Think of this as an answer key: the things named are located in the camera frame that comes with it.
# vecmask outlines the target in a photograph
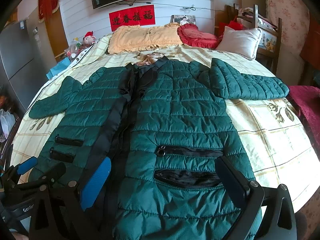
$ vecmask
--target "jacket zipper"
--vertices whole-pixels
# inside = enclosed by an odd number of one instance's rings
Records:
[[[187,189],[215,187],[220,184],[219,177],[213,172],[165,169],[155,171],[154,178],[171,186]]]
[[[56,135],[54,141],[58,144],[70,145],[70,146],[81,147],[83,145],[83,140],[64,138],[64,137],[60,137],[58,134]]]
[[[223,152],[221,150],[210,150],[210,149],[196,149],[189,147],[181,147],[181,146],[159,146],[156,151],[156,155],[158,157],[163,157],[166,154],[179,154],[184,156],[193,156],[193,157],[214,157],[218,158],[223,156]]]
[[[50,148],[50,158],[60,162],[73,163],[75,156],[69,153],[56,151],[54,147]]]

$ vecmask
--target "plastic bag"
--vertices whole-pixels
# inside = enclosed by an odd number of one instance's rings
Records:
[[[10,114],[9,111],[6,112],[3,109],[0,109],[0,122],[4,137],[7,139],[9,137],[12,127],[16,123],[14,115]]]
[[[67,54],[70,61],[74,61],[76,57],[80,54],[81,43],[78,41],[78,38],[74,38],[73,41],[70,43],[69,48],[65,49],[65,53]]]

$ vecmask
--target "gray refrigerator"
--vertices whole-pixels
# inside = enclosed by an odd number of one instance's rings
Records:
[[[39,89],[48,81],[26,21],[7,25],[0,33],[0,85],[4,85],[22,117]]]

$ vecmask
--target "red banner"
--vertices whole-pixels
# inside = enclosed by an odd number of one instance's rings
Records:
[[[156,24],[154,5],[138,6],[109,13],[111,30],[120,26]]]
[[[59,0],[38,0],[39,22],[50,17],[59,9]]]

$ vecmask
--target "bolt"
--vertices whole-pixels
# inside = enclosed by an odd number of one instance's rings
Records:
[[[281,185],[280,185],[280,188],[281,188],[282,190],[287,190],[287,189],[288,189],[285,184],[281,184]]]
[[[47,188],[47,186],[46,186],[46,185],[41,185],[41,187],[40,187],[40,191],[44,191],[44,190],[46,190],[46,188]]]
[[[75,180],[72,180],[68,183],[69,187],[74,187],[75,185],[77,185],[77,182]]]
[[[252,180],[252,181],[250,181],[250,185],[251,185],[252,187],[257,187],[257,186],[259,186],[259,183],[256,182],[255,180]]]

